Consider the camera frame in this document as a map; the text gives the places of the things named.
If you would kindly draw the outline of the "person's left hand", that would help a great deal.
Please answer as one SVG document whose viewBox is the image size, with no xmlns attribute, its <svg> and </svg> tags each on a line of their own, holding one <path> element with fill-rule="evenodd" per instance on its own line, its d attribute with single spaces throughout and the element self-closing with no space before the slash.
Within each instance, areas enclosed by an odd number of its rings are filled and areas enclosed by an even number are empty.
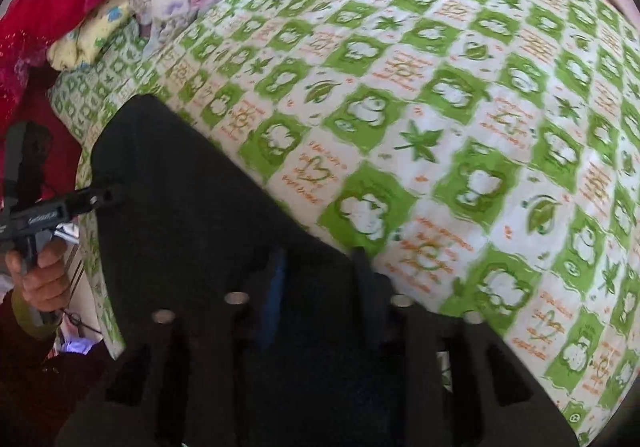
<svg viewBox="0 0 640 447">
<path fill-rule="evenodd" d="M 6 267 L 14 282 L 12 297 L 37 311 L 60 311 L 70 301 L 70 280 L 64 271 L 66 242 L 53 238 L 38 254 L 37 264 L 22 274 L 23 257 L 6 253 Z"/>
</svg>

